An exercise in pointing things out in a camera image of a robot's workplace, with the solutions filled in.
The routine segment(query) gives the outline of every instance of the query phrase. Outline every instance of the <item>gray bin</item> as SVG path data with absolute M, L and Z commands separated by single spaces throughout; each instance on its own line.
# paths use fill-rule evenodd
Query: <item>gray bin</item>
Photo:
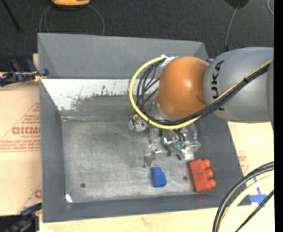
M 242 178 L 227 122 L 196 123 L 217 186 L 193 191 L 185 164 L 165 154 L 154 164 L 167 185 L 153 188 L 143 168 L 147 132 L 128 129 L 126 85 L 139 66 L 165 55 L 207 58 L 200 42 L 39 33 L 43 221 L 128 216 L 216 207 Z

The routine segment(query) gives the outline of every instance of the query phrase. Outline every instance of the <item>black cable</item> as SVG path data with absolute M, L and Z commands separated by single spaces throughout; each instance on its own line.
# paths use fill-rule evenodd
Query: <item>black cable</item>
M 270 2 L 270 0 L 267 0 L 267 3 L 266 3 L 267 4 L 267 8 L 268 8 L 269 12 L 274 16 L 275 13 L 271 10 L 269 2 Z
M 275 190 L 272 190 L 270 194 L 267 195 L 265 199 L 258 205 L 258 207 L 248 216 L 248 218 L 237 228 L 235 232 L 238 232 L 241 228 L 243 228 L 259 211 L 262 207 L 272 198 L 275 194 Z
M 256 176 L 259 176 L 261 174 L 267 173 L 269 171 L 274 170 L 274 162 L 269 162 L 266 163 L 256 169 L 254 169 L 253 171 L 251 171 L 249 174 L 247 174 L 244 178 L 242 178 L 238 183 L 236 183 L 231 189 L 230 191 L 226 194 L 226 196 L 223 198 L 214 222 L 213 222 L 213 227 L 212 227 L 212 232 L 217 232 L 218 230 L 218 226 L 221 222 L 221 219 L 223 217 L 223 214 L 226 210 L 226 208 L 228 207 L 228 204 L 231 202 L 231 200 L 234 198 L 234 195 L 239 191 L 239 189 L 242 187 L 242 185 L 244 185 L 246 182 L 248 182 L 249 180 L 253 179 Z
M 19 23 L 17 22 L 17 20 L 16 20 L 14 14 L 12 13 L 10 7 L 8 6 L 6 0 L 1 0 L 1 1 L 2 1 L 3 5 L 4 5 L 5 9 L 6 9 L 6 11 L 7 11 L 8 14 L 10 15 L 12 21 L 14 22 L 14 24 L 15 24 L 15 26 L 16 26 L 17 32 L 21 32 L 21 27 L 20 27 Z
M 236 6 L 236 8 L 235 8 L 235 10 L 234 10 L 233 16 L 232 16 L 231 20 L 229 21 L 229 25 L 228 25 L 227 30 L 226 30 L 226 36 L 225 36 L 225 41 L 224 41 L 224 51 L 229 51 L 229 47 L 228 47 L 228 45 L 227 45 L 228 35 L 229 35 L 229 32 L 230 32 L 230 28 L 231 28 L 231 26 L 232 26 L 232 23 L 233 23 L 233 21 L 234 21 L 236 12 L 237 12 L 237 10 L 238 10 L 238 8 L 239 8 L 240 1 L 241 1 L 241 0 L 238 0 L 237 6 Z
M 157 91 L 158 91 L 158 87 L 144 100 L 144 102 L 147 102 Z
M 48 26 L 47 26 L 47 14 L 50 11 L 50 8 L 53 6 L 53 4 L 48 5 L 42 12 L 41 18 L 40 18 L 40 23 L 39 23 L 39 32 L 42 31 L 42 23 L 44 22 L 44 28 L 46 30 L 46 32 L 50 32 Z M 90 4 L 87 4 L 87 6 L 92 9 L 101 19 L 102 22 L 102 33 L 101 35 L 105 34 L 105 22 L 104 22 L 104 18 L 102 17 L 102 15 Z

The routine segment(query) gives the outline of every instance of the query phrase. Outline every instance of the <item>red plastic block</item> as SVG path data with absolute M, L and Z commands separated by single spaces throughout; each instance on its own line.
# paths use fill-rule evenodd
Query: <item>red plastic block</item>
M 198 159 L 190 162 L 190 171 L 196 192 L 210 191 L 216 186 L 210 165 L 209 159 Z

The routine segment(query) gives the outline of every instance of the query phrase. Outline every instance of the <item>blue lego brick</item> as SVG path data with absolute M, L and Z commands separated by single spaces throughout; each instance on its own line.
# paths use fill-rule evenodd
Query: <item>blue lego brick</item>
M 160 188 L 166 185 L 166 178 L 164 172 L 160 167 L 152 168 L 151 172 L 152 184 L 155 188 Z

